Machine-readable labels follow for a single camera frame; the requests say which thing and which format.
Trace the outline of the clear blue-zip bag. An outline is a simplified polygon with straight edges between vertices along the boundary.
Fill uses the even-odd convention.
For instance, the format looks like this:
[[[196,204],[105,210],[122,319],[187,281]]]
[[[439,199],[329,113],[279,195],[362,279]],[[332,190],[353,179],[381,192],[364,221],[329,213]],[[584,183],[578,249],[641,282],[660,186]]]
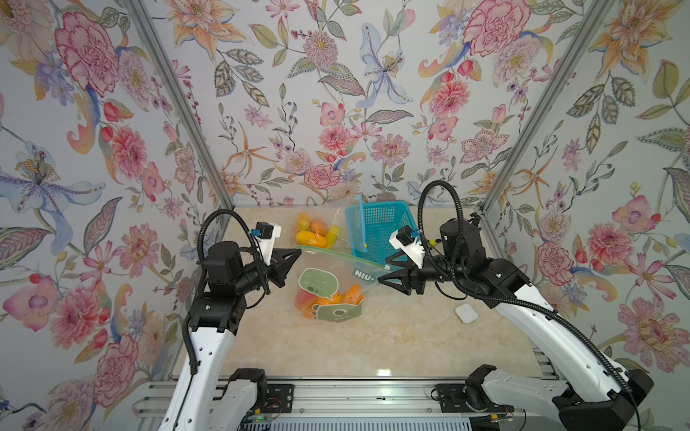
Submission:
[[[356,204],[363,204],[363,203],[368,203],[368,199],[365,198],[362,194],[359,195],[350,195],[344,199],[337,199],[334,202],[329,202],[326,203],[323,206],[318,206],[318,207],[313,207],[313,208],[303,208],[301,209],[299,213],[307,213],[307,215],[310,215],[311,219],[313,218],[320,218],[323,221],[325,221],[326,224],[328,224],[329,227],[331,226],[339,226],[340,228],[340,236],[339,240],[336,242],[334,247],[332,249],[327,249],[326,250],[333,250],[333,251],[339,251],[339,252],[345,252],[345,251],[350,251],[350,241],[348,237],[348,230],[347,230],[347,225],[346,225],[346,220],[345,220],[345,209],[348,206],[356,205]],[[293,239],[294,243],[296,243],[295,237],[298,231],[296,230],[296,218],[294,222],[294,227],[293,227]]]

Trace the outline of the teal plastic basket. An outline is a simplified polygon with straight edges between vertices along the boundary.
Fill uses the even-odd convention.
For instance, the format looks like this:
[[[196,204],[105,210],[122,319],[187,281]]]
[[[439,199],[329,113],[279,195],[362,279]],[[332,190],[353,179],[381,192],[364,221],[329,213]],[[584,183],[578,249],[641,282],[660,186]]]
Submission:
[[[416,230],[411,207],[404,201],[363,203],[348,206],[345,220],[351,254],[375,264],[385,265],[395,253],[389,238],[404,226]]]

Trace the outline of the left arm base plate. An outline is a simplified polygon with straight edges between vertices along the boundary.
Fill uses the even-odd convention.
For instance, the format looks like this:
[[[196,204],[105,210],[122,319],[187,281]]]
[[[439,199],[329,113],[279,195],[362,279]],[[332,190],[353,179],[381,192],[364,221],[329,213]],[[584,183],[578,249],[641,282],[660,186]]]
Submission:
[[[294,384],[268,384],[265,389],[260,389],[257,402],[249,412],[288,414],[292,412],[294,400]]]

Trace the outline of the small yellow-orange mango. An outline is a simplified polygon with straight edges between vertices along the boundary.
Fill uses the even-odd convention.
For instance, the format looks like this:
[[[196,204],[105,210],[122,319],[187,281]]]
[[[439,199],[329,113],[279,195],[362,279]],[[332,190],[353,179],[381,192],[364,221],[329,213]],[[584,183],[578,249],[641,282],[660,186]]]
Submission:
[[[299,213],[296,218],[296,230],[298,232],[309,232],[311,229],[312,219],[307,213]]]

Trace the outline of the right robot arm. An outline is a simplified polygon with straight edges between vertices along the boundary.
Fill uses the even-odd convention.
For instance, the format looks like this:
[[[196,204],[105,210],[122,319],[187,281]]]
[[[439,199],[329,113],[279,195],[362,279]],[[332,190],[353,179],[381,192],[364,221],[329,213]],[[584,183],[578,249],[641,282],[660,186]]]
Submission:
[[[436,188],[449,193],[456,210],[455,217],[440,226],[441,252],[433,251],[423,227],[424,204]],[[464,218],[452,185],[430,182],[420,194],[417,226],[404,226],[389,238],[395,252],[386,262],[395,271],[378,280],[406,296],[423,294],[427,283],[452,284],[463,298],[483,302],[521,329],[562,374],[549,383],[482,365],[465,379],[468,405],[476,411],[511,406],[567,430],[623,430],[630,423],[641,429],[639,407],[653,387],[652,379],[608,357],[551,307],[515,264],[487,257],[479,222],[477,214]]]

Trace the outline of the yellow-green mango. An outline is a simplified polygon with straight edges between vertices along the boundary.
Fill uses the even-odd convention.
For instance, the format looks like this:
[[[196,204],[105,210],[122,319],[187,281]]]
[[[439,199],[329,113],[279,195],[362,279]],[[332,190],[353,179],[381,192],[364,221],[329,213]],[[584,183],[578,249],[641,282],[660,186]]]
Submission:
[[[339,226],[331,226],[325,235],[325,238],[327,241],[326,248],[332,249],[332,247],[334,247],[336,242],[339,240],[339,236],[340,236]]]

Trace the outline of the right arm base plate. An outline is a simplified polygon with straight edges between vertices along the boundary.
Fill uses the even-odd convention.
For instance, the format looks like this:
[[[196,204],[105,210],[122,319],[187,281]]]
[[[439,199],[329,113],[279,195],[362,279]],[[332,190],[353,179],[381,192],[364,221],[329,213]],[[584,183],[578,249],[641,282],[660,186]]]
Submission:
[[[491,402],[481,389],[463,383],[437,384],[429,394],[443,413],[512,413],[513,407]]]

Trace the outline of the red mango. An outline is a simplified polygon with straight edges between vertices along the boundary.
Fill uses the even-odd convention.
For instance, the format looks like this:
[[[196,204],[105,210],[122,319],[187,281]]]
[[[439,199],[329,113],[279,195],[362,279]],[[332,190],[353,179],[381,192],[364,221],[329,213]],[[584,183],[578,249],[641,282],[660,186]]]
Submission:
[[[317,299],[318,296],[306,291],[305,289],[299,288],[298,292],[296,293],[294,306],[297,310],[302,312],[303,310],[311,307]]]

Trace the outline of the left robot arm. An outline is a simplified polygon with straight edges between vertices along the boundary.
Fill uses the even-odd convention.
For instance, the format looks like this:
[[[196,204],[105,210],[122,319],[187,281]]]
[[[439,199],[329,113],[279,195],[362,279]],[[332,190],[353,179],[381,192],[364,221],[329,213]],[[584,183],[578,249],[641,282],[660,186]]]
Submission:
[[[213,221],[235,220],[249,244],[221,241],[206,246]],[[250,227],[234,210],[221,208],[204,221],[197,238],[201,278],[192,307],[183,320],[181,335],[187,362],[162,419],[162,430],[237,430],[268,395],[268,379],[259,368],[240,368],[231,375],[220,399],[214,398],[226,356],[235,343],[246,296],[286,285],[289,271],[299,259],[298,249],[278,248],[278,224],[259,222]]]

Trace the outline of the clear green-zip bag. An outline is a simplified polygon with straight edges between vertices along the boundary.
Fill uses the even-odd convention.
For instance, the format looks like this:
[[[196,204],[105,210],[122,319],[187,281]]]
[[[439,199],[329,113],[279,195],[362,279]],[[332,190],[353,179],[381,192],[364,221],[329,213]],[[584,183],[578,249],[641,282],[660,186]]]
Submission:
[[[302,254],[290,271],[291,287],[331,299],[345,294],[351,286],[359,285],[364,293],[360,305],[327,305],[318,309],[317,319],[327,323],[345,323],[359,318],[370,291],[378,285],[377,279],[388,274],[388,265],[379,265],[349,254],[322,248],[300,246]]]

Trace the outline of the large orange mango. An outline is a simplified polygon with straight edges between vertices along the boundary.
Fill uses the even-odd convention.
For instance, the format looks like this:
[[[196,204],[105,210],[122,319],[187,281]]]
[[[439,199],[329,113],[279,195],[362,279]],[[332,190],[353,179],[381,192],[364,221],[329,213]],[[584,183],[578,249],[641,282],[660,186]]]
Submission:
[[[330,227],[320,218],[313,218],[310,221],[309,230],[316,235],[325,237],[329,232]]]

